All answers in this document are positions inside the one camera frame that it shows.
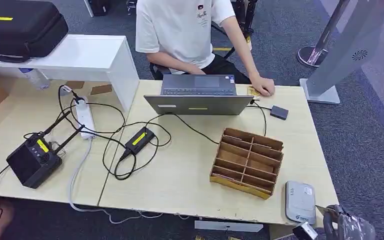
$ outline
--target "laptop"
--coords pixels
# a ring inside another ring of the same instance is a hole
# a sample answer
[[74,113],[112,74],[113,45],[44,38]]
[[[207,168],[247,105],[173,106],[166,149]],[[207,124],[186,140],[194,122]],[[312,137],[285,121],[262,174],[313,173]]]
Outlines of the laptop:
[[165,83],[166,76],[169,75],[164,76],[161,95],[143,96],[157,114],[239,115],[254,98],[236,95],[232,75],[177,75]]

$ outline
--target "plastic bottle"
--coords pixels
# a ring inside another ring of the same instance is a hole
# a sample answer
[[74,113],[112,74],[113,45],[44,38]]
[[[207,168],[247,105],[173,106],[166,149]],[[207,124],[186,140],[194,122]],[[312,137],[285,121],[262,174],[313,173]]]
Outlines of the plastic bottle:
[[37,90],[47,89],[51,81],[47,79],[40,71],[34,68],[19,68],[19,70],[28,78]]

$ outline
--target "laptop keyboard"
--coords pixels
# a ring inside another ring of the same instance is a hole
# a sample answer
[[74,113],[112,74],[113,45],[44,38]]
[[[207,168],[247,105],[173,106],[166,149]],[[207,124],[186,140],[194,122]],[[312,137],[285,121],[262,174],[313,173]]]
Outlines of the laptop keyboard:
[[234,89],[220,89],[220,88],[169,88],[164,89],[163,95],[210,95],[210,96],[222,96],[222,95],[236,95]]

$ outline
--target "black pants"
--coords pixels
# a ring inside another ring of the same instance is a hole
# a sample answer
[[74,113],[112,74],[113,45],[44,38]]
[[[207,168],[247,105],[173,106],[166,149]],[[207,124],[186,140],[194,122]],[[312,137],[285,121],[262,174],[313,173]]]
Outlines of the black pants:
[[230,74],[234,75],[234,81],[237,84],[251,84],[250,79],[240,72],[233,63],[215,54],[214,60],[202,71],[207,75]]

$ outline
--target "stanchion base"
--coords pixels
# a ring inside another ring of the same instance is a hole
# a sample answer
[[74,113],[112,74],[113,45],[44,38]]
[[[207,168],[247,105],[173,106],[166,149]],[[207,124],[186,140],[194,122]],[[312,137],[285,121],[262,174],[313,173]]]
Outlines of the stanchion base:
[[299,85],[304,89],[305,97],[308,102],[319,104],[339,104],[341,102],[335,86],[332,86],[320,96],[310,96],[307,89],[307,79],[308,78],[300,78]]
[[308,63],[308,60],[309,60],[311,54],[313,53],[314,48],[315,48],[314,46],[305,46],[305,47],[300,48],[298,50],[298,52],[296,53],[296,58],[298,59],[298,61],[302,65],[309,67],[309,68],[316,69],[320,66],[320,64],[322,64],[323,60],[325,60],[325,58],[329,52],[327,50],[323,49],[323,51],[321,52],[317,61],[315,61],[314,64],[310,64],[310,63]]

